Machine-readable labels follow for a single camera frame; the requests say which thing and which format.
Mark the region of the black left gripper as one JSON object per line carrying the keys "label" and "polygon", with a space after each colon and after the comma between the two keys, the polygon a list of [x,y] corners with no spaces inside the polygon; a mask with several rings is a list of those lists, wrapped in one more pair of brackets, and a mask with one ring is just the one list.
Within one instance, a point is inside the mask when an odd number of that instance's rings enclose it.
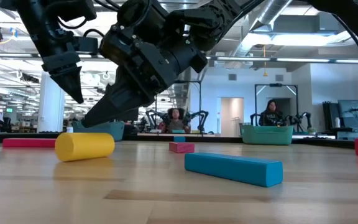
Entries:
{"label": "black left gripper", "polygon": [[61,54],[42,57],[42,68],[51,79],[77,103],[83,103],[81,92],[80,57],[76,52],[68,51]]}

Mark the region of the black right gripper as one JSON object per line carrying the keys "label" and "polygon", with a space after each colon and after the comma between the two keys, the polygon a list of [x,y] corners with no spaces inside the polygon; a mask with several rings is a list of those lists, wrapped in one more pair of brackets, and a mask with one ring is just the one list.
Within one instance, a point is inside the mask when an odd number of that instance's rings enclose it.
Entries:
{"label": "black right gripper", "polygon": [[205,54],[180,34],[150,43],[133,28],[116,26],[103,37],[100,54],[118,65],[116,80],[81,121],[86,128],[151,104],[187,68],[200,72],[208,64]]}

